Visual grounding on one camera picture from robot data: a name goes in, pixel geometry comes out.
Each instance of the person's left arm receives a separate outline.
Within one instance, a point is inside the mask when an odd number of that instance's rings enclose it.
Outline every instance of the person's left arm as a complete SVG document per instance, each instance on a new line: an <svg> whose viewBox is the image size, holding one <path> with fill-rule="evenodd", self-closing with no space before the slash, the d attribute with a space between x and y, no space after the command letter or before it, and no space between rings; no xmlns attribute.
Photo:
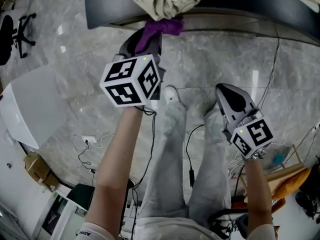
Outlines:
<svg viewBox="0 0 320 240"><path fill-rule="evenodd" d="M127 183L143 112L126 107L99 165L96 187L85 222L96 224L118 239Z"/></svg>

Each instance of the gray marble floor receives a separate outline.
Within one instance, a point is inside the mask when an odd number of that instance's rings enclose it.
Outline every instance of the gray marble floor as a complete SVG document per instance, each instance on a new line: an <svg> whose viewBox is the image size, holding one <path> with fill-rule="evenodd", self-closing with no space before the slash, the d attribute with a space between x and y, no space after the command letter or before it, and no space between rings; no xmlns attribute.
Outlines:
<svg viewBox="0 0 320 240"><path fill-rule="evenodd" d="M25 13L29 0L18 0L11 15L15 22ZM74 135L114 133L121 109L113 107L99 88L99 80L105 64L111 62L120 45L133 33L100 27L87 29L84 0L31 0L29 13L37 13L28 30L34 47L25 46L29 56L20 59L13 49L11 58L0 67L4 86L15 78L40 67L54 72L61 98L68 108L67 123L61 127L38 151L52 170L69 184L91 184L92 174L77 160L77 154L86 147ZM276 38L256 37L223 32L189 32L180 36L163 36L161 66L167 70L163 87L174 85L179 89L182 101L188 106L186 138L193 128L203 123L203 115L215 102L214 88L217 83L229 83L249 92L258 103L269 82L276 53ZM308 130L320 119L320 48L295 41L280 40L275 63L275 76L263 105L263 112L273 124L275 143L265 156L265 169L270 170L270 161L277 153L284 152L284 145L299 144ZM155 141L159 138L162 116L165 109L163 96L156 104ZM144 117L138 136L131 168L131 177L139 181L145 170L151 148L152 118ZM192 166L196 173L203 153L204 130L194 132L189 143ZM299 153L305 159L314 133L305 139ZM110 142L104 139L103 148L91 147L83 154L96 168ZM229 145L227 156L231 161L237 151ZM315 162L320 150L320 134L316 136L305 161ZM186 199L190 195L189 161L184 153L184 188ZM139 187L142 198L157 159L153 154L147 176ZM287 165L293 165L293 156Z"/></svg>

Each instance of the gray pants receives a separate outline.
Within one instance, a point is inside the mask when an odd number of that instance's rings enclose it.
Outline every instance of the gray pants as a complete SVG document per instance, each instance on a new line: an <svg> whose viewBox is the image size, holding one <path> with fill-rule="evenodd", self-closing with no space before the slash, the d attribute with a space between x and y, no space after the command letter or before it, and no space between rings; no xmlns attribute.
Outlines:
<svg viewBox="0 0 320 240"><path fill-rule="evenodd" d="M211 215L231 207L223 117L215 108L204 118L204 155L188 205L183 192L186 120L185 107L180 102L169 103L157 147L160 155L146 188L140 218L190 218L208 228Z"/></svg>

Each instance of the forearm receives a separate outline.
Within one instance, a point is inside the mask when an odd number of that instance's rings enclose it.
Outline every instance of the forearm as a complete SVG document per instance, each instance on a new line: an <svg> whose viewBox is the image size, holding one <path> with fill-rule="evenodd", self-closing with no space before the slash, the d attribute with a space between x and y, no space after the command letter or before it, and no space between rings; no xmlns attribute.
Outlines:
<svg viewBox="0 0 320 240"><path fill-rule="evenodd" d="M135 107L126 107L99 165L96 182L111 189L127 187L132 158L143 117Z"/></svg>
<svg viewBox="0 0 320 240"><path fill-rule="evenodd" d="M272 195L260 160L245 162L247 181L248 232L263 224L272 224Z"/></svg>

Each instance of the black office chair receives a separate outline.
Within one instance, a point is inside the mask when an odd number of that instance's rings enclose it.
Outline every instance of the black office chair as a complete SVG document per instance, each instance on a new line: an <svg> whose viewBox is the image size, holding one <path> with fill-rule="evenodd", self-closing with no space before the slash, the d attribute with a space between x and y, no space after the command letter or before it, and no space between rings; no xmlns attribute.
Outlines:
<svg viewBox="0 0 320 240"><path fill-rule="evenodd" d="M20 58L23 59L27 57L27 53L22 52L22 41L26 42L27 44L34 46L36 45L35 41L28 40L25 35L24 31L27 27L27 24L30 18L35 18L37 15L35 13L22 16L19 19L18 28L14 29L14 22L13 19L6 15L3 19L1 29L0 29L0 65L5 65L8 60L10 59L12 45L19 49Z"/></svg>

